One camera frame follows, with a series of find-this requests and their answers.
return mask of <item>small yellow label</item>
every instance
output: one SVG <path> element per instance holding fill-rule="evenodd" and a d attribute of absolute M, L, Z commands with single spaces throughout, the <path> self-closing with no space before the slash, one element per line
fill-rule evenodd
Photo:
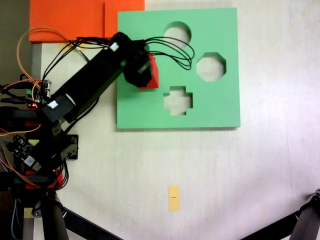
<path fill-rule="evenodd" d="M 40 142 L 40 140 L 37 140 L 37 139 L 29 139 L 29 143 L 30 143 L 32 146 L 37 145 L 39 142 Z"/>
<path fill-rule="evenodd" d="M 169 197 L 169 212 L 179 211 L 179 186 L 169 185 L 168 187 Z"/>

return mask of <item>white label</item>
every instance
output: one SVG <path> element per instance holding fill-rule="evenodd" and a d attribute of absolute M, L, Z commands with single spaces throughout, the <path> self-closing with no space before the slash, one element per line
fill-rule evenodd
<path fill-rule="evenodd" d="M 119 45 L 118 45 L 118 43 L 114 42 L 114 43 L 112 43 L 110 48 L 111 48 L 112 51 L 115 52 L 119 48 Z"/>
<path fill-rule="evenodd" d="M 32 167 L 32 169 L 38 172 L 41 167 L 42 166 L 39 164 L 39 162 L 36 162 L 36 164 Z"/>
<path fill-rule="evenodd" d="M 31 167 L 32 164 L 34 164 L 36 160 L 32 156 L 28 156 L 25 160 L 24 163 Z"/>
<path fill-rule="evenodd" d="M 54 109 L 56 106 L 58 106 L 59 104 L 55 101 L 55 100 L 53 100 L 52 102 L 50 102 L 49 104 L 48 104 L 48 106 L 50 107 L 50 108 L 52 108 L 52 109 Z"/>

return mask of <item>green foam board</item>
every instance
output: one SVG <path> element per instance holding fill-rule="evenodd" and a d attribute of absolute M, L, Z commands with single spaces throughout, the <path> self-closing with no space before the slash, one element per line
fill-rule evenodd
<path fill-rule="evenodd" d="M 184 70 L 167 56 L 156 56 L 159 88 L 150 90 L 137 89 L 121 75 L 117 80 L 117 128 L 240 127 L 237 9 L 118 13 L 118 30 L 132 40 L 163 36 L 175 22 L 186 24 L 191 31 L 189 44 L 195 50 L 192 69 Z M 152 51 L 160 48 L 150 45 Z M 196 72 L 197 62 L 210 53 L 218 53 L 226 62 L 226 73 L 218 81 L 204 81 Z M 164 95 L 172 87 L 185 87 L 192 93 L 192 108 L 186 115 L 171 115 L 164 108 Z"/>

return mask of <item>white table surface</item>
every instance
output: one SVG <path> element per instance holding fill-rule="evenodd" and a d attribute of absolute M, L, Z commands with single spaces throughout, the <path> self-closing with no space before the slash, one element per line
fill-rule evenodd
<path fill-rule="evenodd" d="M 238 240 L 320 187 L 320 1 L 146 1 L 214 7 L 238 10 L 240 128 L 119 131 L 112 84 L 70 132 L 79 159 L 61 202 L 125 240 Z M 42 45 L 42 73 L 58 51 Z M 85 63 L 68 55 L 48 75 L 53 90 Z M 168 212 L 168 185 L 180 186 L 180 211 Z"/>

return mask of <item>robotic arm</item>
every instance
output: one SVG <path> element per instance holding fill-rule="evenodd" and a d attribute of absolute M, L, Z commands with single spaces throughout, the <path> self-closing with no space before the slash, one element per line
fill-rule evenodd
<path fill-rule="evenodd" d="M 108 49 L 102 49 L 52 95 L 48 104 L 37 109 L 36 117 L 41 124 L 39 143 L 32 147 L 17 136 L 8 143 L 8 150 L 42 174 L 52 173 L 62 161 L 74 158 L 78 140 L 66 135 L 61 124 L 72 123 L 87 111 L 121 73 L 128 83 L 146 87 L 152 79 L 152 67 L 144 43 L 132 41 L 122 32 L 115 34 Z"/>

